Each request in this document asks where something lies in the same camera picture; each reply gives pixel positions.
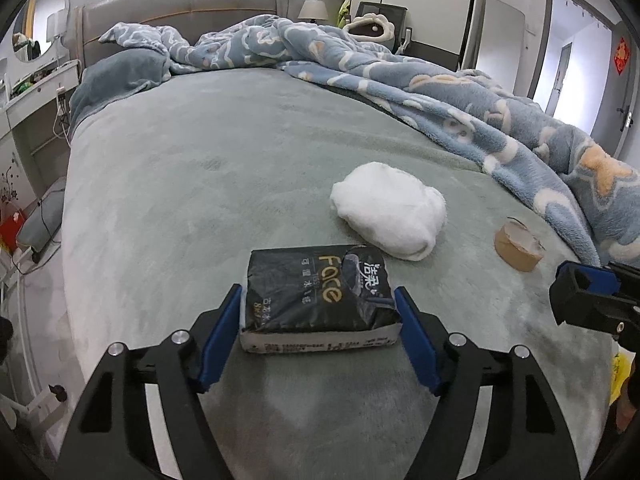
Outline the brown tape roll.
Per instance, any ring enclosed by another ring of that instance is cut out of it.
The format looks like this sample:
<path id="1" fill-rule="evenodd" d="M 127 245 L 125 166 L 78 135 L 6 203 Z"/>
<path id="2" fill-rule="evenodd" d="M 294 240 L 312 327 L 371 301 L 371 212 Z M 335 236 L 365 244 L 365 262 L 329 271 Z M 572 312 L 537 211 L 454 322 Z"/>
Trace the brown tape roll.
<path id="1" fill-rule="evenodd" d="M 517 218 L 509 217 L 494 239 L 498 256 L 513 269 L 532 272 L 546 254 L 541 241 Z"/>

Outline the black tissue pack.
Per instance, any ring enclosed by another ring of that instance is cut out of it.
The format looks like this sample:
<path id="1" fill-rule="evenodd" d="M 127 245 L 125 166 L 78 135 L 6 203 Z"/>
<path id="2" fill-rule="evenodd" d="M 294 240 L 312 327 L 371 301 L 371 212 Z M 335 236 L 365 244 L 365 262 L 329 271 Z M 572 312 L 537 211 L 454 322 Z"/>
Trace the black tissue pack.
<path id="1" fill-rule="evenodd" d="M 402 327 L 383 253 L 369 245 L 256 249 L 240 341 L 250 353 L 388 347 Z"/>

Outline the white fluffy ball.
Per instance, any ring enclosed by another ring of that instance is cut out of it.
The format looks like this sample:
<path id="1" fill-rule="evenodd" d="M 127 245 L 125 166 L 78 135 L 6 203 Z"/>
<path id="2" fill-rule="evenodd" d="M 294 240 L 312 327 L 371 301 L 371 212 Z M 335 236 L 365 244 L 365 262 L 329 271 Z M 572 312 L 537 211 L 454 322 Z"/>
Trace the white fluffy ball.
<path id="1" fill-rule="evenodd" d="M 445 197 L 404 170 L 368 162 L 334 183 L 330 202 L 361 238 L 397 259 L 431 255 L 447 223 Z"/>

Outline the blue cloud-pattern duvet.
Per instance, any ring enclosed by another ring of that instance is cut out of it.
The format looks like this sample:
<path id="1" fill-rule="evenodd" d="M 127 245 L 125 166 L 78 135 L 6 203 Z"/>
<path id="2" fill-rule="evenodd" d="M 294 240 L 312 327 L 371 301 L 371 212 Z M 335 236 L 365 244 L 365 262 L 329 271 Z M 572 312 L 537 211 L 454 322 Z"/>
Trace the blue cloud-pattern duvet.
<path id="1" fill-rule="evenodd" d="M 272 14 L 206 32 L 195 42 L 168 25 L 119 22 L 102 41 L 157 52 L 177 75 L 274 67 L 361 96 L 475 162 L 546 219 L 583 263 L 639 262 L 637 170 L 478 70 L 453 72 L 333 26 Z"/>

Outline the grey room door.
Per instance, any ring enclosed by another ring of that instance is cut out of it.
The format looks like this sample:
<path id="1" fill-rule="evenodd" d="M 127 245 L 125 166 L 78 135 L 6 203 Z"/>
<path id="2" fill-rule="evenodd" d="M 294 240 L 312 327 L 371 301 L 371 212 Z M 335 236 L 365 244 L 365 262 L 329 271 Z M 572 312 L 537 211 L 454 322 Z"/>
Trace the grey room door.
<path id="1" fill-rule="evenodd" d="M 632 123 L 632 109 L 636 97 L 638 53 L 634 37 L 627 25 L 619 21 L 612 29 L 611 59 L 608 63 L 608 82 L 605 87 L 606 118 L 604 148 L 617 157 L 626 141 Z"/>

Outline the grey-green bed blanket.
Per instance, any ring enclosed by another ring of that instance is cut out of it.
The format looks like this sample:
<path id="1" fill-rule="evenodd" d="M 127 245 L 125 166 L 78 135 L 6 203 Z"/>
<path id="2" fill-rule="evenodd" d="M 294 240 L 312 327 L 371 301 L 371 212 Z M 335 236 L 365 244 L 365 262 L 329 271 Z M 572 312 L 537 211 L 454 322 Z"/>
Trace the grey-green bed blanket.
<path id="1" fill-rule="evenodd" d="M 112 342 L 157 344 L 218 307 L 255 248 L 352 242 L 330 192 L 367 162 L 413 174 L 447 204 L 431 255 L 387 260 L 392 283 L 483 348 L 532 350 L 587 469 L 608 412 L 612 341 L 555 323 L 548 288 L 570 248 L 472 162 L 280 70 L 178 76 L 76 129 L 62 260 L 84 374 Z M 546 248 L 532 272 L 495 251 L 509 217 Z M 400 479 L 436 399 L 394 344 L 292 356 L 235 348 L 202 403 L 236 478 Z"/>

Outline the red box on floor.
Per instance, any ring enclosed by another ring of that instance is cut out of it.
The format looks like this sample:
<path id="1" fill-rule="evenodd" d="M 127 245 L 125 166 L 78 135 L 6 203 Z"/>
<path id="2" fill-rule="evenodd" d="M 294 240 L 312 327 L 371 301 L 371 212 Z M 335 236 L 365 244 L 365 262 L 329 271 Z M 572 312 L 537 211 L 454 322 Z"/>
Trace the red box on floor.
<path id="1" fill-rule="evenodd" d="M 17 248 L 17 234 L 21 231 L 22 226 L 25 223 L 25 216 L 23 211 L 19 209 L 14 214 L 10 214 L 1 221 L 0 224 L 0 243 L 1 248 L 12 255 Z"/>

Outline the blue-grey pillow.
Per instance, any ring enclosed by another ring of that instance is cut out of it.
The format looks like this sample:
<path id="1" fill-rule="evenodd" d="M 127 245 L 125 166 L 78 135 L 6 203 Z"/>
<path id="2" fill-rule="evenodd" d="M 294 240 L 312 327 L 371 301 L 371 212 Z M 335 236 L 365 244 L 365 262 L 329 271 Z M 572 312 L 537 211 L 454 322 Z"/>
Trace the blue-grey pillow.
<path id="1" fill-rule="evenodd" d="M 168 59 L 149 49 L 127 49 L 86 68 L 70 98 L 70 132 L 108 104 L 158 87 L 171 77 Z"/>

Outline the white cloud-shaped pet bed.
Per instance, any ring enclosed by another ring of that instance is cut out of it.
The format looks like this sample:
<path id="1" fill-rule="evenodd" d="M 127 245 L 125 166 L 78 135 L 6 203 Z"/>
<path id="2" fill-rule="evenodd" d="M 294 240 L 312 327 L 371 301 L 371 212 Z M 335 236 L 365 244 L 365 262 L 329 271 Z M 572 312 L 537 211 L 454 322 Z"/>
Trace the white cloud-shaped pet bed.
<path id="1" fill-rule="evenodd" d="M 396 36 L 395 25 L 383 14 L 367 13 L 356 16 L 343 27 L 344 33 L 359 42 L 372 42 L 393 50 Z"/>

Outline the white dressing table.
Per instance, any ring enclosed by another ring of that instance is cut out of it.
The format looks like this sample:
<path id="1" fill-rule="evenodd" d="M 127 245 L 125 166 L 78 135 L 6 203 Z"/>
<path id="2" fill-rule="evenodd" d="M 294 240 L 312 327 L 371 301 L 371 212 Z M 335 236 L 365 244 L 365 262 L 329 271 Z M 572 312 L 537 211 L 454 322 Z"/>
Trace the white dressing table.
<path id="1" fill-rule="evenodd" d="M 1 203 L 26 209 L 66 175 L 67 118 L 58 101 L 79 84 L 79 62 L 68 61 L 1 104 Z"/>

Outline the bedside table lamp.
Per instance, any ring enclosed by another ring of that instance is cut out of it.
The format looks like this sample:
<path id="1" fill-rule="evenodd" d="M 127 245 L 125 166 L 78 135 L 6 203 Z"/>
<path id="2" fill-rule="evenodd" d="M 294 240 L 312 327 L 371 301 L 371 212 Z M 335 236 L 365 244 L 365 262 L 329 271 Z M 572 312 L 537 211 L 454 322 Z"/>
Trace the bedside table lamp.
<path id="1" fill-rule="evenodd" d="M 326 22 L 329 19 L 328 9 L 322 0 L 306 0 L 297 18 L 309 23 Z"/>

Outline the grey upholstered headboard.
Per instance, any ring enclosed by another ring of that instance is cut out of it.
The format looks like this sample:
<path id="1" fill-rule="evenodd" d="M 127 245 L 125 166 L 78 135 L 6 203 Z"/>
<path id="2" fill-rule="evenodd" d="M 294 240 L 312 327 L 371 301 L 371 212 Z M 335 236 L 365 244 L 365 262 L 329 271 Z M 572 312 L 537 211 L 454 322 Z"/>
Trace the grey upholstered headboard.
<path id="1" fill-rule="evenodd" d="M 88 67 L 119 50 L 116 44 L 99 42 L 119 22 L 169 25 L 194 44 L 206 32 L 279 10 L 279 0 L 99 0 L 70 11 L 63 44 L 72 58 Z"/>

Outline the round wall mirror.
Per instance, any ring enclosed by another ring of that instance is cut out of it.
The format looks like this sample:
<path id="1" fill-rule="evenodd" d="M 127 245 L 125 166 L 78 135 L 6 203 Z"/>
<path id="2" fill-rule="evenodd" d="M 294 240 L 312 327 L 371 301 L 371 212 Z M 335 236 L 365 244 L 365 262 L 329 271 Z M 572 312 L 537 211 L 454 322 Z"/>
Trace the round wall mirror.
<path id="1" fill-rule="evenodd" d="M 11 38 L 15 57 L 32 62 L 50 49 L 48 23 L 51 15 L 67 9 L 67 0 L 27 0 L 14 21 Z"/>

